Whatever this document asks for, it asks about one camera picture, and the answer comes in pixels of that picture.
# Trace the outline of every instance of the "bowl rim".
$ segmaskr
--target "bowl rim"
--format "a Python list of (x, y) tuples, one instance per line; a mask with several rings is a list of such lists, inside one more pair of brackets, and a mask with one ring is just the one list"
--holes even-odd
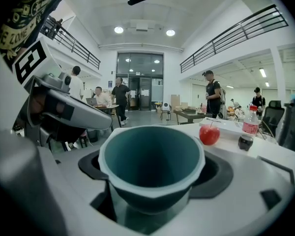
[[(136, 186), (133, 185), (131, 183), (128, 183), (124, 180), (122, 180), (121, 178), (117, 177), (107, 166), (107, 163), (105, 161), (105, 150), (107, 147), (107, 144), (109, 143), (110, 140), (112, 140), (115, 136), (118, 136), (119, 134), (121, 134), (122, 132), (128, 132), (132, 129), (143, 129), (143, 128), (160, 128), (160, 129), (171, 129), (175, 132), (181, 133), (185, 136), (190, 137), (195, 144), (197, 145), (198, 149), (199, 149), (199, 161), (197, 163), (197, 165), (195, 166), (195, 168), (193, 169), (193, 171), (186, 177), (184, 177), (182, 180), (174, 183), (174, 184), (170, 184), (167, 186), (163, 186), (163, 187), (140, 187), (140, 186)], [(187, 189), (189, 186), (191, 186), (191, 184), (196, 181), (203, 169), (203, 167), (205, 166), (206, 160), (205, 160), (205, 154), (204, 154), (204, 149), (202, 144), (200, 143), (199, 140), (197, 140), (195, 137), (190, 136), (189, 134), (181, 131), (181, 130), (177, 130), (177, 129), (173, 129), (170, 127), (166, 127), (166, 126), (151, 126), (151, 125), (145, 125), (145, 126), (139, 126), (139, 127), (132, 127), (132, 128), (127, 128), (124, 131), (121, 131), (119, 133), (113, 133), (112, 135), (110, 135), (110, 137), (105, 141), (105, 143), (101, 146), (100, 148), (100, 152), (99, 152), (99, 157), (98, 157), (98, 163), (100, 166), (100, 169), (103, 173), (107, 174), (109, 176), (109, 181), (110, 183), (118, 189), (124, 190), (124, 191), (128, 191), (130, 193), (142, 196), (142, 197), (147, 197), (147, 198), (159, 198), (162, 196), (166, 196), (175, 192), (179, 192), (182, 191), (184, 189)]]

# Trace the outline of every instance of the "red bottle label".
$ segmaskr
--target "red bottle label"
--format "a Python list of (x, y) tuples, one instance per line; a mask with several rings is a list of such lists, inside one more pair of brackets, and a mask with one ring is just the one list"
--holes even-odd
[(244, 122), (242, 127), (242, 131), (249, 133), (249, 134), (256, 134), (258, 132), (258, 125), (257, 124), (249, 124)]

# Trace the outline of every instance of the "red apple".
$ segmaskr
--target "red apple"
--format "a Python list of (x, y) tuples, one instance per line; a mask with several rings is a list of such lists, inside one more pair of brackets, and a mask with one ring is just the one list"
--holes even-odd
[(220, 138), (220, 130), (212, 124), (203, 125), (199, 131), (199, 138), (204, 145), (213, 145)]

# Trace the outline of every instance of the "ceiling light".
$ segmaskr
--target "ceiling light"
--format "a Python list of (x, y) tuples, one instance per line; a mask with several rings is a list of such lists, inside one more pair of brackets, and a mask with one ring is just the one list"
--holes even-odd
[(166, 32), (167, 36), (169, 37), (172, 37), (175, 35), (175, 31), (173, 29), (169, 29), (167, 32)]
[(265, 70), (263, 68), (259, 68), (259, 71), (261, 72), (262, 77), (266, 77)]
[(115, 27), (115, 33), (118, 33), (118, 34), (123, 33), (123, 28), (120, 26)]

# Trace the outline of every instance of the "plastic bottle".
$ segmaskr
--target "plastic bottle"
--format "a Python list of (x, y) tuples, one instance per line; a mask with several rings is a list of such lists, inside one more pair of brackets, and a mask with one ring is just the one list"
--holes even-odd
[(256, 106), (250, 106), (249, 114), (246, 116), (242, 131), (243, 134), (240, 136), (238, 140), (238, 146), (240, 149), (244, 149), (248, 151), (253, 144), (253, 139), (255, 138), (258, 132), (258, 117), (257, 112), (258, 108)]

